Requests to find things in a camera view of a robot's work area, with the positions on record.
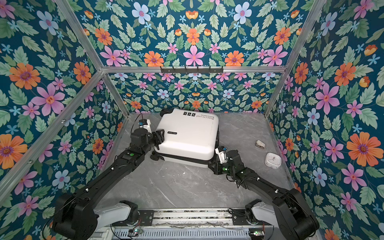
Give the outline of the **white hard-shell suitcase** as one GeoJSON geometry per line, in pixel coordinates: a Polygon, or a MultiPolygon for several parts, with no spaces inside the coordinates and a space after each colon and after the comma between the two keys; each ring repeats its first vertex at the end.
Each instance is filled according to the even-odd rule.
{"type": "Polygon", "coordinates": [[[160,116],[157,129],[164,131],[164,141],[151,159],[207,168],[219,145],[219,117],[180,109],[164,109],[160,116]]]}

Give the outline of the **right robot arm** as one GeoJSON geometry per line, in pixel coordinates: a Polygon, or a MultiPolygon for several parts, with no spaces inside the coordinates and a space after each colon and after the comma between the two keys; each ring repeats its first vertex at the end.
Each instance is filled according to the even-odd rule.
{"type": "Polygon", "coordinates": [[[298,190],[287,190],[263,179],[245,167],[237,150],[218,147],[215,156],[209,163],[215,175],[226,175],[238,188],[243,187],[260,196],[246,205],[245,215],[249,223],[266,222],[280,229],[287,240],[305,240],[316,234],[320,224],[298,190]]]}

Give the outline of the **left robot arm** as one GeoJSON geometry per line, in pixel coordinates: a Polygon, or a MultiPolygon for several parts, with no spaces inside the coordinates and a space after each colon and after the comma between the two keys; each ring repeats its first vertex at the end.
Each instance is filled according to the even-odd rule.
{"type": "Polygon", "coordinates": [[[150,130],[149,127],[136,129],[131,133],[130,145],[110,167],[85,187],[57,199],[52,224],[54,232],[70,240],[87,240],[96,230],[114,223],[137,223],[137,204],[127,200],[103,208],[99,208],[98,204],[121,179],[144,161],[147,153],[164,142],[164,130],[150,130]]]}

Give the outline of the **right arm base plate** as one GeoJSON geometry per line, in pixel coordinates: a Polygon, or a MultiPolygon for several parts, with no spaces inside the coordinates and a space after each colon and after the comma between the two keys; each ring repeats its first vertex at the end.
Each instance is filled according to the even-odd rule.
{"type": "Polygon", "coordinates": [[[228,213],[232,216],[232,222],[234,226],[255,226],[259,223],[253,215],[246,209],[228,209],[228,213]]]}

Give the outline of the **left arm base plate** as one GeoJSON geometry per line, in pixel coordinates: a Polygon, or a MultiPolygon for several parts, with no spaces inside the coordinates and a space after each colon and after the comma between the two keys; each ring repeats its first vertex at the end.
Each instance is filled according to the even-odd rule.
{"type": "Polygon", "coordinates": [[[127,220],[119,222],[121,226],[152,226],[154,220],[154,210],[138,210],[136,213],[129,216],[127,220]]]}

